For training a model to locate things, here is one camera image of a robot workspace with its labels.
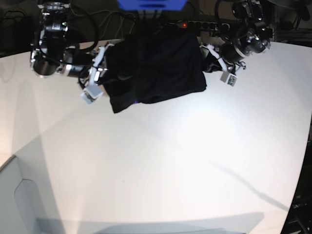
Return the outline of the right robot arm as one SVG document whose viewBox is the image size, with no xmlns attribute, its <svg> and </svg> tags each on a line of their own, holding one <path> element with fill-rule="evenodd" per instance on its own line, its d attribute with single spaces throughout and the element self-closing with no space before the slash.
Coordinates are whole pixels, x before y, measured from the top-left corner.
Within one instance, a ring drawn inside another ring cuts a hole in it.
<svg viewBox="0 0 312 234">
<path fill-rule="evenodd" d="M 102 86 L 105 83 L 106 49 L 98 46 L 99 28 L 95 19 L 85 10 L 68 0 L 39 0 L 39 28 L 31 45 L 30 67 L 41 78 L 54 74 L 78 79 L 82 89 Z M 86 17 L 94 32 L 94 41 L 87 48 L 70 39 L 71 13 L 79 12 Z"/>
</svg>

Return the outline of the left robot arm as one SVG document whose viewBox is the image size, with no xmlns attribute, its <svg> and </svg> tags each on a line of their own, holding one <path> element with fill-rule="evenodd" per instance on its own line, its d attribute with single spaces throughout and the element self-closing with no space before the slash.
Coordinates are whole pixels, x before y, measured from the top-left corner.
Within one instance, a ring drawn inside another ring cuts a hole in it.
<svg viewBox="0 0 312 234">
<path fill-rule="evenodd" d="M 230 0 L 237 24 L 229 29 L 224 28 L 219 17 L 221 3 L 221 0 L 215 3 L 214 17 L 216 36 L 222 43 L 201 43 L 202 71 L 223 71 L 235 75 L 239 69 L 246 69 L 245 58 L 270 48 L 270 33 L 259 0 Z"/>
</svg>

